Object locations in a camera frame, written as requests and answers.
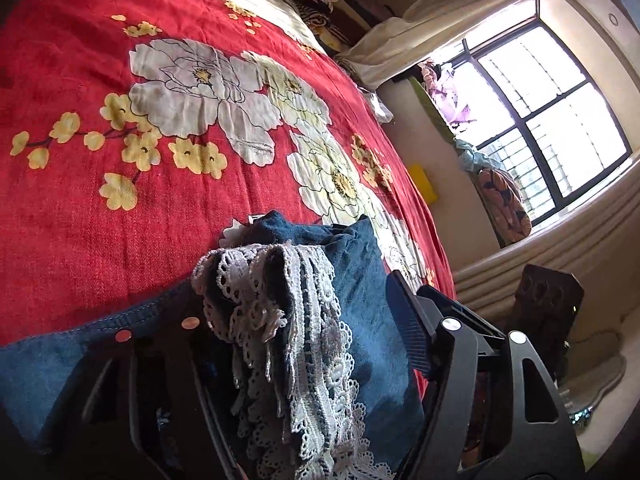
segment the red bedsheet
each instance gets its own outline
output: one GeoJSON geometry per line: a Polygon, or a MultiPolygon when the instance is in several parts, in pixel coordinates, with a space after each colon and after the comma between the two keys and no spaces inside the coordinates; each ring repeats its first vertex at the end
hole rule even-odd
{"type": "Polygon", "coordinates": [[[21,0],[0,59],[0,343],[151,297],[271,209],[367,214],[389,268],[454,295],[354,84],[240,3],[21,0]]]}

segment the white flower print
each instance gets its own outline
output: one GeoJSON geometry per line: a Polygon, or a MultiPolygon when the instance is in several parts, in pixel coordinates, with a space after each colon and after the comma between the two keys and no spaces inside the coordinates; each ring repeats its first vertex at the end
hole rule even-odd
{"type": "Polygon", "coordinates": [[[148,81],[129,91],[131,110],[165,136],[202,135],[218,121],[231,147],[247,164],[273,162],[269,130],[281,124],[258,67],[193,40],[153,40],[129,53],[131,71],[148,81]]]}
{"type": "Polygon", "coordinates": [[[228,249],[230,247],[239,247],[242,245],[242,237],[249,225],[253,225],[258,218],[262,218],[264,215],[249,215],[247,217],[248,225],[241,224],[238,220],[233,218],[231,225],[226,229],[222,229],[222,238],[218,241],[218,245],[221,248],[228,249]]]}
{"type": "Polygon", "coordinates": [[[287,156],[287,163],[305,205],[322,217],[323,224],[350,225],[361,215],[368,216],[382,258],[417,290],[426,268],[404,220],[389,214],[376,194],[360,182],[358,170],[333,136],[290,135],[298,150],[287,156]]]}
{"type": "Polygon", "coordinates": [[[268,96],[282,114],[286,124],[305,135],[325,132],[331,124],[329,108],[316,91],[293,72],[268,56],[243,52],[242,57],[259,67],[260,76],[268,85],[268,96]]]}

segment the window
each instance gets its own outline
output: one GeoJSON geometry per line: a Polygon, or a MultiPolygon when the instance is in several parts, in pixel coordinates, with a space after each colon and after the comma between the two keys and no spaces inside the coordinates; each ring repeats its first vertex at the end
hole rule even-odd
{"type": "Polygon", "coordinates": [[[537,0],[508,7],[431,57],[450,60],[475,119],[457,136],[502,161],[534,225],[631,153],[596,83],[540,19],[537,0]]]}

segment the green cloth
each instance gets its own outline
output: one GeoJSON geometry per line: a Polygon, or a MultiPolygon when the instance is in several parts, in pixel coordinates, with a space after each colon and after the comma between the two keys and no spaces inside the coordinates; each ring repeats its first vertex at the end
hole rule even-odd
{"type": "Polygon", "coordinates": [[[451,128],[449,128],[449,125],[436,108],[436,105],[433,104],[433,101],[429,97],[429,94],[427,94],[424,88],[422,88],[422,85],[418,83],[418,80],[415,77],[410,77],[409,83],[411,83],[411,86],[414,88],[414,92],[418,97],[418,101],[420,101],[422,108],[424,108],[425,113],[430,118],[433,125],[436,127],[436,130],[440,132],[440,135],[444,140],[455,147],[456,136],[453,134],[451,128]]]}

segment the metal rivet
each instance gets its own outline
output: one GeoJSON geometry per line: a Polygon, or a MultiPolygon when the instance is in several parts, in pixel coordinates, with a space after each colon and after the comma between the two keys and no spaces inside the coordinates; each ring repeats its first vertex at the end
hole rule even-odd
{"type": "Polygon", "coordinates": [[[511,339],[518,345],[522,345],[527,342],[527,336],[525,336],[522,332],[518,332],[517,330],[510,332],[509,339],[511,339]]]}
{"type": "Polygon", "coordinates": [[[446,317],[442,320],[442,326],[449,330],[450,332],[455,332],[456,330],[460,330],[460,322],[453,317],[446,317]]]}
{"type": "Polygon", "coordinates": [[[200,320],[195,316],[185,317],[181,323],[182,328],[185,330],[193,330],[199,324],[200,324],[200,320]]]}
{"type": "Polygon", "coordinates": [[[119,330],[116,333],[116,341],[118,343],[124,343],[125,341],[128,341],[129,339],[131,339],[132,333],[131,330],[119,330]]]}

